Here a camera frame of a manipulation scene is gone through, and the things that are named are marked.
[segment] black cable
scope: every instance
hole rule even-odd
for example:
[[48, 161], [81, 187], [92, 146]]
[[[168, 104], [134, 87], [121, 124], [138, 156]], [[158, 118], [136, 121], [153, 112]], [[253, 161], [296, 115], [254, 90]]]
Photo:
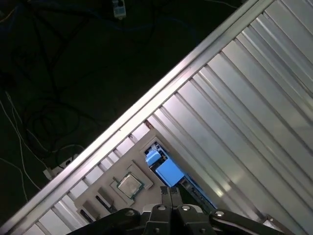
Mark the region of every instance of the black cable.
[[44, 46], [43, 40], [41, 38], [39, 29], [37, 27], [36, 19], [32, 18], [32, 21], [33, 21], [33, 26], [34, 26], [34, 29], [35, 29], [35, 32], [36, 32], [37, 41], [38, 41], [39, 48], [40, 48], [40, 53], [41, 53], [41, 56], [42, 56], [42, 58], [44, 60], [45, 67], [46, 67], [48, 75], [49, 75], [49, 79], [50, 79], [50, 82], [51, 82], [51, 85], [52, 85], [53, 93], [54, 93], [56, 99], [60, 99], [58, 88], [57, 88], [57, 85], [56, 85], [56, 82], [55, 82], [55, 79], [54, 79], [54, 75], [53, 75], [53, 70], [52, 70], [52, 68], [50, 66], [49, 58], [48, 58], [48, 55], [46, 53], [45, 46]]
[[72, 30], [70, 35], [67, 37], [67, 41], [63, 42], [62, 45], [59, 47], [58, 51], [56, 52], [56, 54], [54, 55], [50, 63], [50, 67], [52, 70], [56, 66], [62, 54], [65, 52], [65, 50], [69, 46], [70, 42], [72, 42], [72, 40], [80, 32], [80, 30], [88, 24], [89, 20], [90, 19], [88, 17], [84, 17], [83, 20]]

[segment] blue component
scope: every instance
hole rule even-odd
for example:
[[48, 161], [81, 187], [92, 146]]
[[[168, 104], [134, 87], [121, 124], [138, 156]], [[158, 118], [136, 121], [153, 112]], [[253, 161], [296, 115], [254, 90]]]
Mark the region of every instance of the blue component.
[[148, 166], [152, 166], [157, 160], [161, 158], [161, 155], [156, 150], [151, 150], [146, 157], [146, 163]]
[[169, 158], [156, 169], [156, 173], [169, 187], [173, 187], [184, 177], [182, 171]]

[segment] cable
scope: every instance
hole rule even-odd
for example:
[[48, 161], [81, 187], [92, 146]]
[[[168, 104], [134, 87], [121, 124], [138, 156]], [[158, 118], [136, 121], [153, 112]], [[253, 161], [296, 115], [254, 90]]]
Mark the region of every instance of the cable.
[[233, 5], [231, 5], [231, 4], [227, 3], [227, 2], [224, 2], [224, 1], [219, 1], [219, 0], [205, 0], [205, 1], [210, 1], [210, 2], [215, 2], [215, 3], [225, 4], [225, 5], [229, 6], [229, 7], [235, 8], [235, 9], [238, 8], [238, 7], [233, 6]]
[[24, 164], [22, 140], [21, 140], [20, 136], [19, 136], [19, 139], [20, 139], [20, 151], [21, 151], [22, 166], [23, 166], [24, 173], [25, 173], [25, 175], [28, 177], [28, 179], [31, 181], [31, 183], [32, 183], [37, 189], [41, 190], [41, 188], [38, 187], [38, 186], [34, 183], [34, 181], [30, 178], [30, 176], [29, 176], [29, 175], [27, 174], [27, 172], [26, 172], [25, 164]]
[[4, 114], [6, 115], [6, 117], [7, 117], [8, 120], [10, 121], [10, 123], [12, 124], [12, 126], [13, 126], [14, 130], [16, 131], [16, 133], [18, 134], [18, 137], [19, 137], [19, 140], [20, 140], [20, 151], [21, 151], [21, 159], [22, 159], [23, 171], [24, 171], [25, 175], [28, 177], [28, 179], [31, 181], [31, 183], [32, 183], [36, 188], [38, 188], [39, 190], [41, 190], [41, 188], [39, 188], [39, 187], [33, 182], [33, 180], [30, 178], [30, 176], [29, 176], [28, 173], [26, 172], [25, 165], [24, 165], [23, 149], [22, 149], [22, 138], [20, 137], [20, 133], [18, 132], [18, 130], [17, 130], [16, 127], [14, 126], [14, 124], [13, 124], [12, 120], [10, 119], [8, 113], [6, 112], [6, 110], [5, 110], [5, 108], [4, 108], [4, 106], [3, 106], [2, 102], [1, 102], [1, 100], [0, 100], [0, 105], [1, 105], [1, 107], [2, 107], [2, 109], [3, 109], [3, 111], [4, 111]]
[[1, 100], [0, 100], [0, 105], [1, 105], [1, 107], [2, 107], [2, 109], [3, 109], [4, 114], [6, 115], [6, 117], [7, 117], [8, 120], [10, 121], [12, 127], [14, 128], [16, 134], [18, 135], [19, 139], [22, 139], [22, 141], [23, 141], [24, 145], [26, 146], [26, 148], [35, 156], [35, 158], [36, 158], [39, 162], [41, 162], [41, 163], [45, 166], [45, 168], [48, 168], [48, 167], [45, 165], [45, 163], [44, 163], [42, 160], [40, 160], [40, 159], [34, 154], [34, 152], [28, 147], [28, 145], [26, 144], [26, 142], [25, 142], [24, 139], [22, 138], [20, 132], [19, 132], [18, 129], [14, 126], [12, 120], [10, 119], [9, 115], [7, 114], [7, 112], [6, 112], [5, 108], [4, 108], [4, 106], [3, 106], [2, 102], [1, 102]]
[[[15, 105], [14, 105], [12, 99], [11, 99], [10, 94], [9, 94], [8, 92], [5, 92], [5, 93], [6, 93], [6, 95], [7, 95], [7, 98], [8, 98], [8, 100], [9, 100], [9, 102], [11, 103], [12, 112], [13, 112], [13, 111], [15, 112], [15, 114], [16, 114], [17, 117], [18, 117], [18, 119], [19, 119], [20, 122], [22, 123], [22, 118], [21, 118], [21, 116], [19, 115], [18, 111], [16, 110]], [[27, 132], [37, 141], [37, 143], [39, 144], [39, 146], [40, 146], [45, 152], [50, 152], [49, 150], [47, 150], [47, 149], [41, 144], [41, 142], [38, 140], [38, 138], [37, 138], [29, 129], [27, 129]], [[69, 148], [69, 147], [73, 147], [73, 146], [80, 147], [80, 148], [83, 149], [83, 150], [85, 149], [83, 146], [81, 146], [81, 145], [79, 145], [79, 144], [68, 144], [68, 145], [65, 145], [64, 147], [62, 147], [62, 148], [60, 148], [60, 149], [52, 150], [51, 152], [52, 152], [52, 153], [56, 153], [56, 152], [58, 152], [58, 151], [60, 151], [60, 150], [63, 150], [63, 149]]]
[[5, 163], [11, 165], [12, 167], [16, 168], [16, 169], [20, 172], [20, 174], [21, 174], [21, 179], [22, 179], [23, 193], [24, 193], [26, 202], [28, 202], [28, 198], [27, 198], [27, 194], [26, 194], [26, 190], [25, 190], [25, 185], [24, 185], [24, 176], [23, 176], [22, 170], [21, 170], [19, 167], [17, 167], [16, 165], [14, 165], [13, 163], [10, 163], [9, 161], [7, 161], [7, 160], [5, 160], [5, 159], [3, 159], [3, 158], [0, 158], [0, 160], [2, 160], [3, 162], [5, 162]]
[[3, 19], [0, 20], [0, 23], [5, 22], [13, 14], [13, 12], [19, 8], [19, 6], [20, 6], [20, 4], [17, 5], [16, 7], [14, 7], [13, 10], [10, 11], [9, 14], [6, 15], [6, 17], [4, 17]]

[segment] metal slat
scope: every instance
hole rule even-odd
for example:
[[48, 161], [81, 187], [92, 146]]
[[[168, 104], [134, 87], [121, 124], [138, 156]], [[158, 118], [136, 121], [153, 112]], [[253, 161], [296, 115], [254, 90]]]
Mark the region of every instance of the metal slat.
[[249, 53], [266, 69], [271, 77], [299, 105], [299, 108], [313, 119], [313, 99], [304, 87], [284, 66], [284, 62], [277, 58], [276, 53], [266, 46], [251, 28], [246, 28], [237, 36], [237, 43], [241, 43]]
[[96, 166], [92, 171], [86, 175], [84, 182], [90, 186], [103, 174], [103, 170]]
[[277, 112], [281, 122], [285, 123], [300, 142], [305, 142], [306, 148], [310, 151], [311, 138], [302, 136], [302, 130], [310, 129], [312, 120], [302, 112], [299, 105], [293, 102], [255, 58], [247, 50], [240, 48], [237, 43], [231, 42], [223, 49], [223, 53], [229, 63], [240, 71], [245, 82], [268, 107], [274, 110], [273, 112]]
[[288, 8], [286, 8], [285, 5], [280, 0], [278, 0], [274, 2], [269, 8], [267, 8], [265, 12], [271, 19], [274, 20], [274, 22], [292, 40], [292, 42], [301, 50], [301, 52], [311, 62], [313, 62], [312, 34], [296, 17], [294, 17]]
[[166, 128], [171, 130], [183, 146], [188, 148], [188, 150], [192, 153], [193, 158], [196, 158], [197, 161], [199, 161], [199, 164], [205, 169], [206, 173], [210, 175], [217, 185], [219, 185], [219, 187], [215, 190], [215, 193], [219, 197], [228, 198], [228, 206], [230, 206], [232, 210], [237, 211], [237, 213], [242, 214], [245, 217], [250, 217], [252, 219], [259, 218], [253, 209], [249, 208], [249, 205], [244, 200], [242, 192], [237, 188], [232, 188], [233, 183], [230, 178], [214, 161], [210, 159], [199, 143], [197, 143], [196, 140], [193, 139], [192, 136], [190, 136], [190, 134], [184, 130], [177, 121], [174, 120], [166, 109], [162, 108], [159, 111], [156, 111], [155, 116], [158, 117], [160, 122], [164, 123]]
[[282, 120], [272, 112], [272, 110], [262, 101], [262, 99], [254, 93], [250, 86], [245, 83], [234, 68], [218, 55], [209, 62], [211, 68], [218, 74], [220, 79], [234, 93], [234, 95], [242, 102], [258, 122], [279, 142], [281, 146], [293, 157], [301, 168], [313, 178], [313, 172], [308, 162], [313, 159], [310, 152], [304, 145], [290, 132], [288, 126], [282, 123]]
[[24, 235], [46, 235], [36, 224], [34, 224]]
[[41, 217], [39, 222], [51, 235], [66, 235], [71, 232], [65, 223], [52, 210], [49, 210], [43, 217]]
[[216, 90], [214, 90], [214, 88], [210, 87], [200, 76], [195, 76], [194, 79], [194, 86], [198, 88], [203, 97], [205, 97], [208, 102], [212, 103], [223, 118], [228, 119], [228, 123], [233, 125], [237, 132], [242, 133], [243, 138], [256, 148], [255, 151], [259, 151], [263, 157], [266, 158], [270, 163], [270, 167], [278, 171], [285, 179], [285, 182], [290, 184], [292, 188], [301, 195], [301, 198], [310, 205], [309, 207], [312, 207], [313, 188], [307, 187], [311, 182], [308, 177], [303, 174], [303, 171], [294, 165], [294, 162], [290, 161], [289, 156], [283, 149], [275, 144], [275, 142], [271, 141], [269, 136], [266, 136], [266, 133], [264, 133], [262, 128], [256, 123], [251, 125], [253, 121], [247, 119], [249, 117], [245, 116], [244, 112], [236, 108], [236, 111], [239, 111], [239, 114], [236, 114], [230, 107], [232, 105], [230, 104], [230, 106], [228, 106], [228, 104], [224, 102], [224, 100], [231, 99], [227, 96], [219, 96], [219, 94], [223, 93], [221, 87], [215, 85]]
[[260, 15], [251, 23], [256, 33], [265, 40], [268, 46], [274, 50], [281, 58], [291, 75], [295, 75], [306, 90], [312, 94], [313, 82], [311, 74], [313, 74], [312, 64], [292, 43], [292, 41], [264, 15]]
[[[174, 94], [185, 82], [190, 79], [202, 66], [213, 58], [224, 48], [230, 40], [238, 35], [247, 25], [251, 23], [264, 9], [266, 9], [273, 0], [249, 0], [243, 7], [232, 15], [226, 22], [214, 31], [206, 40], [204, 40], [192, 53], [190, 53], [179, 65], [177, 65], [168, 75], [166, 75], [158, 84], [156, 84], [146, 95], [133, 105], [117, 122], [115, 122], [103, 135], [90, 145], [72, 164], [61, 172], [51, 183], [36, 195], [29, 204], [22, 208], [11, 220], [1, 228], [1, 232], [7, 232], [10, 229], [11, 234], [20, 234], [30, 228], [38, 218], [45, 214], [67, 193], [75, 198], [82, 193], [86, 184], [81, 180], [97, 166], [103, 156], [108, 155], [139, 127], [143, 121], [148, 118], [164, 101]], [[194, 160], [186, 160], [190, 164], [191, 170], [196, 171], [196, 175], [202, 175], [205, 179], [197, 178], [199, 182], [205, 182], [207, 191], [210, 187], [217, 186], [215, 192], [221, 195], [223, 187], [218, 186], [215, 180], [208, 178], [207, 172]], [[251, 205], [238, 203], [235, 196], [230, 198], [224, 194], [225, 201], [233, 202], [233, 206], [243, 210], [243, 213], [249, 215], [247, 211], [251, 210]]]
[[65, 196], [54, 207], [57, 210], [57, 212], [54, 211], [56, 215], [58, 215], [72, 231], [87, 225], [87, 223], [76, 212], [77, 208], [68, 196]]

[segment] metal frame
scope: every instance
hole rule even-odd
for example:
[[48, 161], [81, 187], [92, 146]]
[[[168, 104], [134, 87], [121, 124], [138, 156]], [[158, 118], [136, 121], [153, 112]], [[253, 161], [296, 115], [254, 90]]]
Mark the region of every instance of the metal frame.
[[249, 0], [113, 123], [1, 228], [23, 234], [274, 0]]

